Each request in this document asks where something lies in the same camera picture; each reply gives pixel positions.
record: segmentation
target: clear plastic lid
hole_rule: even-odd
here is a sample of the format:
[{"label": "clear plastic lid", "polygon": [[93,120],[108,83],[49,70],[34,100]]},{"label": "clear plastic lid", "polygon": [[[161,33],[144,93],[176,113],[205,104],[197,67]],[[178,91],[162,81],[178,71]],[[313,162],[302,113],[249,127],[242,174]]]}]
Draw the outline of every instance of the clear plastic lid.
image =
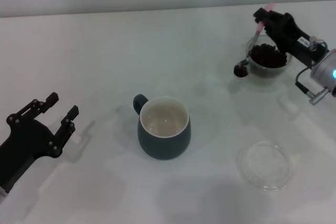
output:
[{"label": "clear plastic lid", "polygon": [[284,188],[293,176],[288,153],[271,142],[259,142],[242,150],[237,165],[253,185],[266,191]]}]

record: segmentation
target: tabletop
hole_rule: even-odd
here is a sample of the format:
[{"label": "tabletop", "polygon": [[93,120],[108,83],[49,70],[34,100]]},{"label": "tabletop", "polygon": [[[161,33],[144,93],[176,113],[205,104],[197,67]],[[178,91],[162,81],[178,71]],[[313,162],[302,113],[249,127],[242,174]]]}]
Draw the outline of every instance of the tabletop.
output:
[{"label": "tabletop", "polygon": [[[34,98],[58,93],[38,117],[53,132],[79,107],[63,154],[35,161],[0,199],[0,223],[335,223],[336,100],[309,104],[294,85],[296,59],[267,87],[233,75],[261,6],[0,19],[0,143],[7,116]],[[274,10],[336,46],[336,1]],[[309,73],[302,82],[320,91]],[[192,139],[178,158],[141,149],[139,93],[187,106]],[[239,150],[259,141],[292,159],[295,175],[281,191],[262,191],[237,169]]]}]

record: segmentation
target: dark teal mug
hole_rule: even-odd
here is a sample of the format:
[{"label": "dark teal mug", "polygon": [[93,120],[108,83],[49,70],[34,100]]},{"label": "dark teal mug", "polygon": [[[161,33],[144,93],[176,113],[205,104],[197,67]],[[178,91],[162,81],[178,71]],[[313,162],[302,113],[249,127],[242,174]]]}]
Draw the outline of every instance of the dark teal mug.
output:
[{"label": "dark teal mug", "polygon": [[148,100],[138,94],[133,107],[139,115],[138,139],[151,157],[168,160],[181,155],[191,138],[188,109],[173,97]]}]

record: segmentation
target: mug handle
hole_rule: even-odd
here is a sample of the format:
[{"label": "mug handle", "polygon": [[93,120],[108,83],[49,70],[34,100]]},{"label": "mug handle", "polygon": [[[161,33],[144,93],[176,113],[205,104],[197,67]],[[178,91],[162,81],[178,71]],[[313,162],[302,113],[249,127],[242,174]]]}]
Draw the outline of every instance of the mug handle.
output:
[{"label": "mug handle", "polygon": [[142,107],[147,102],[148,102],[148,99],[143,94],[138,94],[136,97],[134,97],[133,108],[138,115],[140,115],[140,111],[141,111]]}]

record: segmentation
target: pink tip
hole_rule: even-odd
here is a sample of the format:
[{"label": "pink tip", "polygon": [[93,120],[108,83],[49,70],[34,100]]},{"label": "pink tip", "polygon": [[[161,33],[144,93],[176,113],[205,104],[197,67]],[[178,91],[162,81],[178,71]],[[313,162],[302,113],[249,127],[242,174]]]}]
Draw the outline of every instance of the pink tip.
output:
[{"label": "pink tip", "polygon": [[[274,6],[275,6],[275,3],[271,2],[268,5],[266,5],[264,9],[269,12],[270,10],[274,8]],[[260,21],[258,23],[257,31],[261,32],[263,30],[264,25],[265,25],[264,22]]]}]

